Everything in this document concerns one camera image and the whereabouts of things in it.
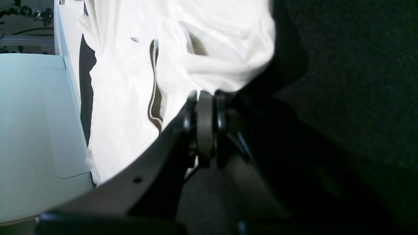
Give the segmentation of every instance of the cable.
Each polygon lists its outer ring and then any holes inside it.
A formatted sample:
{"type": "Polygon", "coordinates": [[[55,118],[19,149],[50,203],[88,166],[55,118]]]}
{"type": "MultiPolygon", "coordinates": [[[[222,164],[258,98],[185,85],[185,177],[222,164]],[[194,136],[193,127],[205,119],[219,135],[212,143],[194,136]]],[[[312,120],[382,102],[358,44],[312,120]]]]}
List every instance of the cable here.
{"type": "Polygon", "coordinates": [[[12,35],[18,35],[18,34],[21,34],[21,33],[26,33],[26,32],[35,31],[35,30],[45,30],[45,29],[53,29],[53,28],[33,28],[33,29],[23,30],[23,31],[14,33],[12,35]]]}
{"type": "Polygon", "coordinates": [[[53,36],[53,34],[26,34],[27,36],[53,36]]]}

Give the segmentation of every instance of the white cloth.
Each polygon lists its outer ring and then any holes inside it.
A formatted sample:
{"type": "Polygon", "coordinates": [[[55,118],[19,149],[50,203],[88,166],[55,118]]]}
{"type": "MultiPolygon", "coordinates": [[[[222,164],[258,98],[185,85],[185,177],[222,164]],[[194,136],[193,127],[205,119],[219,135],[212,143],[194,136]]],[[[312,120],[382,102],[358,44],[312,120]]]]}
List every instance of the white cloth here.
{"type": "Polygon", "coordinates": [[[158,40],[163,129],[192,90],[236,91],[274,51],[268,0],[86,0],[80,23],[96,52],[87,162],[97,184],[132,163],[157,138],[148,119],[158,40]]]}

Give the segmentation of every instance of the screw hole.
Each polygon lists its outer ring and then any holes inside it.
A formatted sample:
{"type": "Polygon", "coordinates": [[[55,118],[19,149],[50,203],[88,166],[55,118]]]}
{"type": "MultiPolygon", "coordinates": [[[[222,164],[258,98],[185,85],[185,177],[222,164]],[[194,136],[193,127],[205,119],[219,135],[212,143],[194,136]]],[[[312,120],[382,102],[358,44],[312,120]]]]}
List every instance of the screw hole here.
{"type": "Polygon", "coordinates": [[[135,179],[133,179],[134,184],[139,184],[140,182],[142,182],[142,179],[140,177],[136,177],[135,179]]]}

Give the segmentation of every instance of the white bin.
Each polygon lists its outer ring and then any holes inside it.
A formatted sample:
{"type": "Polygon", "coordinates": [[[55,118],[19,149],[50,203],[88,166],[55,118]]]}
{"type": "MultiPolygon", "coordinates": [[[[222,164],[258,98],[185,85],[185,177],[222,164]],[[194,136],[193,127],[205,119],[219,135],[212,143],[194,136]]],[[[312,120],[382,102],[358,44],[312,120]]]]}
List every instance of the white bin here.
{"type": "Polygon", "coordinates": [[[61,56],[0,54],[0,226],[93,188],[61,56]]]}

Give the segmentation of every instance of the white fabric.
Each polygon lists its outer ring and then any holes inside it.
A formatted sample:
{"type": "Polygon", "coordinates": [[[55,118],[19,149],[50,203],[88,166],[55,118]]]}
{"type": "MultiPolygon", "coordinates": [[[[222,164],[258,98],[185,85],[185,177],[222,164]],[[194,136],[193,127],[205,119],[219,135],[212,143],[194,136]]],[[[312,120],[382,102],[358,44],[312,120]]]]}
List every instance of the white fabric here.
{"type": "Polygon", "coordinates": [[[268,0],[86,0],[87,44],[96,52],[89,162],[97,184],[132,163],[157,138],[147,111],[153,90],[150,43],[163,129],[192,90],[236,91],[274,51],[268,0]]]}

